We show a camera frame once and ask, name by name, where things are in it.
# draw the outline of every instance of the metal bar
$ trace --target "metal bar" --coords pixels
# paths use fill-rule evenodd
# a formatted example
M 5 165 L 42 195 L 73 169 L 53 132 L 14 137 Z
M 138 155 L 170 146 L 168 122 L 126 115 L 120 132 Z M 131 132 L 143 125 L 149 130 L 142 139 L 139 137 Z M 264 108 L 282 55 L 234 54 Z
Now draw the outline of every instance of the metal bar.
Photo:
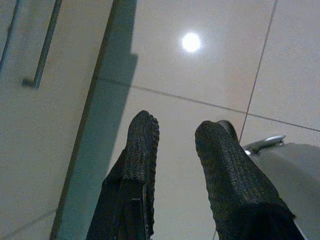
M 2 51 L 1 60 L 0 60 L 0 76 L 1 76 L 2 68 L 3 68 L 4 64 L 5 64 L 5 59 L 6 59 L 7 51 L 8 51 L 9 44 L 10 44 L 10 41 L 11 41 L 11 38 L 12 38 L 12 33 L 14 31 L 14 26 L 16 24 L 19 5 L 20 5 L 20 0 L 16 0 L 15 6 L 14 6 L 14 10 L 13 10 L 12 19 L 11 19 L 11 23 L 10 23 L 10 26 L 8 28 L 8 34 L 7 34 L 7 37 L 6 37 L 5 45 L 4 45 L 4 48 L 3 48 L 3 51 Z
M 41 55 L 39 58 L 38 66 L 35 71 L 34 80 L 32 81 L 30 79 L 24 78 L 23 82 L 22 82 L 23 86 L 32 87 L 34 89 L 38 89 L 40 86 L 40 82 L 41 82 L 42 74 L 45 69 L 46 60 L 47 60 L 52 36 L 54 35 L 61 3 L 62 3 L 62 0 L 55 0 L 54 7 L 52 10 L 52 14 L 51 14 L 51 18 L 50 18 L 50 22 L 49 22 L 49 26 L 46 31 L 44 43 L 42 46 L 42 51 L 41 51 Z

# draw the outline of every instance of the tile grout line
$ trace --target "tile grout line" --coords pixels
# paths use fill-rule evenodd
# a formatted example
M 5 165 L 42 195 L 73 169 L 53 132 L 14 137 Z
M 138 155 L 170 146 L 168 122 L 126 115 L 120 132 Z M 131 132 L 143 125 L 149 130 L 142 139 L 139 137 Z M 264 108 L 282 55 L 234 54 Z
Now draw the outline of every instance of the tile grout line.
M 9 239 L 9 238 L 13 237 L 14 235 L 22 232 L 23 230 L 26 230 L 26 229 L 30 228 L 31 226 L 33 226 L 37 222 L 39 222 L 39 221 L 41 221 L 43 219 L 46 219 L 47 217 L 49 217 L 51 214 L 55 213 L 56 211 L 57 211 L 57 209 L 53 209 L 51 211 L 48 211 L 48 212 L 42 214 L 41 216 L 37 217 L 36 219 L 26 223 L 25 225 L 19 227 L 18 229 L 14 230 L 14 231 L 8 233 L 3 238 L 0 238 L 0 240 L 6 240 L 6 239 Z
M 229 111 L 236 112 L 236 113 L 246 114 L 246 112 L 244 112 L 244 111 L 240 111 L 240 110 L 236 110 L 236 109 L 232 109 L 232 108 L 228 108 L 228 107 L 224 107 L 224 106 L 219 106 L 219 105 L 215 105 L 215 104 L 211 104 L 211 103 L 207 103 L 207 102 L 203 102 L 203 101 L 199 101 L 199 100 L 194 100 L 194 99 L 191 99 L 191 98 L 178 96 L 178 95 L 174 95 L 174 94 L 170 94 L 170 93 L 165 93 L 165 92 L 162 92 L 162 91 L 157 91 L 157 90 L 149 89 L 149 88 L 146 88 L 146 87 L 141 87 L 141 86 L 136 86 L 136 85 L 129 85 L 127 83 L 118 82 L 118 81 L 114 81 L 114 80 L 101 80 L 101 81 L 106 82 L 106 83 L 110 83 L 110 84 L 114 84 L 114 85 L 127 87 L 127 88 L 133 88 L 133 89 L 138 89 L 138 90 L 141 90 L 141 91 L 151 92 L 151 93 L 155 93 L 155 94 L 171 97 L 171 98 L 174 98 L 174 99 L 185 100 L 185 101 L 189 101 L 189 102 L 193 102 L 193 103 L 197 103 L 197 104 L 202 104 L 202 105 L 206 105 L 206 106 L 211 106 L 211 107 L 215 107 L 215 108 L 229 110 Z M 270 120 L 270 121 L 277 122 L 277 123 L 291 125 L 291 126 L 298 127 L 298 128 L 303 128 L 303 129 L 308 129 L 308 130 L 320 132 L 320 129 L 311 128 L 311 127 L 307 127 L 307 126 L 302 126 L 302 125 L 298 125 L 298 124 L 294 124 L 294 123 L 290 123 L 290 122 L 286 122 L 286 121 L 281 121 L 281 120 L 270 118 L 270 117 L 266 117 L 266 116 L 256 115 L 256 114 L 253 114 L 253 113 L 247 113 L 247 115 L 253 116 L 253 117 L 257 117 L 257 118 L 261 118 L 261 119 Z
M 252 91 L 251 91 L 248 107 L 246 109 L 246 113 L 245 113 L 245 117 L 244 117 L 244 121 L 243 121 L 243 125 L 242 125 L 242 130 L 241 130 L 241 134 L 240 134 L 240 138 L 239 138 L 239 143 L 241 141 L 241 138 L 242 138 L 242 135 L 243 135 L 243 132 L 244 132 L 244 129 L 245 129 L 245 124 L 246 124 L 246 120 L 247 120 L 250 104 L 251 104 L 251 101 L 252 101 L 252 97 L 254 95 L 254 90 L 255 90 L 255 87 L 256 87 L 256 83 L 257 83 L 258 74 L 259 74 L 259 71 L 260 71 L 261 62 L 262 62 L 262 59 L 264 57 L 264 53 L 265 53 L 265 49 L 266 49 L 266 45 L 267 45 L 267 41 L 268 41 L 270 29 L 271 29 L 271 25 L 272 25 L 272 22 L 273 22 L 273 19 L 274 19 L 277 3 L 278 3 L 278 0 L 275 0 L 274 4 L 273 4 L 271 16 L 270 16 L 269 25 L 268 25 L 268 28 L 267 28 L 267 31 L 266 31 L 266 34 L 265 34 L 264 43 L 263 43 L 263 47 L 262 47 L 262 51 L 261 51 L 261 56 L 260 56 L 260 60 L 259 60 L 259 64 L 258 64 L 257 70 L 256 70 L 256 74 L 255 74 L 255 78 L 254 78 L 254 82 L 253 82 L 253 87 L 252 87 Z
M 112 84 L 116 84 L 116 85 L 126 86 L 126 87 L 133 88 L 133 89 L 138 89 L 138 90 L 142 90 L 142 91 L 146 91 L 146 92 L 151 92 L 151 93 L 163 95 L 163 96 L 166 96 L 166 97 L 172 97 L 172 98 L 175 98 L 175 99 L 185 100 L 185 101 L 189 101 L 189 102 L 193 102 L 193 103 L 197 103 L 197 104 L 207 105 L 207 106 L 216 107 L 216 108 L 219 108 L 219 109 L 225 109 L 225 110 L 229 110 L 229 111 L 233 111 L 233 112 L 237 112 L 237 113 L 241 113 L 241 114 L 246 114 L 245 111 L 240 111 L 240 110 L 232 109 L 232 108 L 229 108 L 229 107 L 212 104 L 212 103 L 208 103 L 208 102 L 205 102 L 205 101 L 195 100 L 195 99 L 184 97 L 184 96 L 178 96 L 178 95 L 166 93 L 166 92 L 163 92 L 163 91 L 153 90 L 153 89 L 142 87 L 142 86 L 130 85 L 130 84 L 127 84 L 127 83 L 118 82 L 118 81 L 114 81 L 114 80 L 102 80 L 102 81 L 108 82 L 108 83 L 112 83 Z
M 286 121 L 281 121 L 281 120 L 273 119 L 273 118 L 266 117 L 266 116 L 260 116 L 260 115 L 256 115 L 256 114 L 253 114 L 253 113 L 248 113 L 248 115 L 253 116 L 253 117 L 257 117 L 257 118 L 261 118 L 261 119 L 270 120 L 270 121 L 281 123 L 281 124 L 291 125 L 291 126 L 302 128 L 302 129 L 308 129 L 308 130 L 320 132 L 320 129 L 307 127 L 307 126 L 302 126 L 302 125 L 298 125 L 298 124 L 294 124 L 294 123 L 290 123 L 290 122 L 286 122 Z

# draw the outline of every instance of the white tile floor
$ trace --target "white tile floor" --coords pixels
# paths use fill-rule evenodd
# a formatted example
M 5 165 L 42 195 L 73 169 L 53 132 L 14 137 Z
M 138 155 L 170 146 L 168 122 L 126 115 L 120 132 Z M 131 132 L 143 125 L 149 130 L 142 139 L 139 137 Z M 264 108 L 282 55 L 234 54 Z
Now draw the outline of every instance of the white tile floor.
M 116 65 L 106 63 L 97 85 L 104 91 L 96 96 L 106 101 L 105 107 L 93 108 L 111 111 L 113 101 L 128 91 L 109 169 L 140 110 L 159 120 L 153 239 L 214 237 L 194 143 L 202 121 L 231 121 L 242 145 L 287 135 L 287 142 L 320 146 L 318 22 L 318 0 L 137 2 L 130 50 L 137 59 L 133 80 L 128 83 L 125 73 L 114 70 L 116 65 L 128 68 L 121 58 L 129 54 L 120 55 Z M 123 31 L 125 26 L 114 29 L 111 39 Z M 195 52 L 182 47 L 188 32 L 200 39 Z M 109 52 L 122 50 L 121 43 L 109 44 L 115 47 Z

